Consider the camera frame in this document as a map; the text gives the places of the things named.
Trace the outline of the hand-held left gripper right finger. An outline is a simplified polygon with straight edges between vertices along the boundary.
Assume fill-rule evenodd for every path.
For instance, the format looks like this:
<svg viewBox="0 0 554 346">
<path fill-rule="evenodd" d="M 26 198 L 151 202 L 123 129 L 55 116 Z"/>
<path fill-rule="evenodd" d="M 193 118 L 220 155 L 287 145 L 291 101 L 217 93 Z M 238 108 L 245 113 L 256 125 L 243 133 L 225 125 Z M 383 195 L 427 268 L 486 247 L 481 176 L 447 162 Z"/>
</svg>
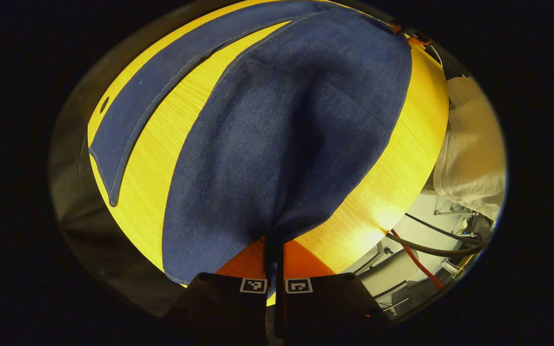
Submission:
<svg viewBox="0 0 554 346">
<path fill-rule="evenodd" d="M 354 273 L 286 276 L 286 246 L 275 251 L 274 335 L 284 344 L 371 344 L 393 323 Z"/>
</svg>

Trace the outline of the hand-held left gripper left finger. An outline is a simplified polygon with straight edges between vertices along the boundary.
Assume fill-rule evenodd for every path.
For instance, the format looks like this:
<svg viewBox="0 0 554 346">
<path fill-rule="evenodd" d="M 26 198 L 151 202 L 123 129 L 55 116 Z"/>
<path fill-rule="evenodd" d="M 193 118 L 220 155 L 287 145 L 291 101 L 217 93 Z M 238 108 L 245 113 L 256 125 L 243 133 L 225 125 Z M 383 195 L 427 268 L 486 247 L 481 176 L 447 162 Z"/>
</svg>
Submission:
<svg viewBox="0 0 554 346">
<path fill-rule="evenodd" d="M 163 321 L 186 344 L 266 344 L 265 238 L 252 243 L 225 266 L 237 276 L 198 273 L 169 307 Z"/>
</svg>

